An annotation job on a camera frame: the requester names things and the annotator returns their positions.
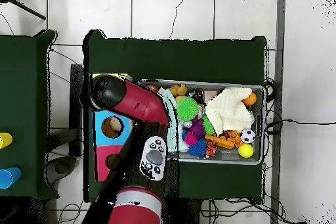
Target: blue cup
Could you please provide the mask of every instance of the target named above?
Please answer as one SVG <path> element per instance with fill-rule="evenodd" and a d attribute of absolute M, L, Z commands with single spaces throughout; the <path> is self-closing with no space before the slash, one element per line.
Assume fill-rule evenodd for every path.
<path fill-rule="evenodd" d="M 0 170 L 0 189 L 7 189 L 21 177 L 21 170 L 11 167 Z"/>

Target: soccer ball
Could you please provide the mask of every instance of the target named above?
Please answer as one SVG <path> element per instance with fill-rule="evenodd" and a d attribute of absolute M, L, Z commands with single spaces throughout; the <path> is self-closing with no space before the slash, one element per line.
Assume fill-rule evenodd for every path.
<path fill-rule="evenodd" d="M 255 140 L 255 133 L 250 129 L 244 129 L 240 133 L 240 139 L 247 144 L 251 144 Z"/>

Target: yellow cup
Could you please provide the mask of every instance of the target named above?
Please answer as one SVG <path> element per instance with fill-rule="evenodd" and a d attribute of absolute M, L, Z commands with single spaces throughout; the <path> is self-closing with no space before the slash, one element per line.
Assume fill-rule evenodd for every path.
<path fill-rule="evenodd" d="M 0 132 L 0 148 L 5 148 L 13 141 L 12 135 L 7 132 Z"/>

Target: green spiky ball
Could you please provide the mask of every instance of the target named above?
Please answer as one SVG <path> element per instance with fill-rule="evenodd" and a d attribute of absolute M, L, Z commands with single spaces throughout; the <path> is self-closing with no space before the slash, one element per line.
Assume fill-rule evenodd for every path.
<path fill-rule="evenodd" d="M 202 116 L 202 119 L 203 119 L 203 127 L 204 127 L 204 130 L 205 130 L 205 133 L 209 134 L 209 135 L 215 134 L 215 129 L 213 128 L 213 125 L 209 121 L 209 118 L 207 117 L 207 115 L 204 114 Z"/>
<path fill-rule="evenodd" d="M 182 121 L 190 121 L 195 118 L 198 108 L 197 102 L 191 97 L 183 97 L 176 104 L 177 116 Z"/>

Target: pink box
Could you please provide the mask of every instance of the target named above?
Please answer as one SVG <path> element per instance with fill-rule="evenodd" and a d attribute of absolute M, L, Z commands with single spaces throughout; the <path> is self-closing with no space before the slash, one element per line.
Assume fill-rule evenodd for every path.
<path fill-rule="evenodd" d="M 123 145 L 97 146 L 97 181 L 105 181 L 110 169 L 106 166 L 106 158 L 111 154 L 119 154 Z"/>

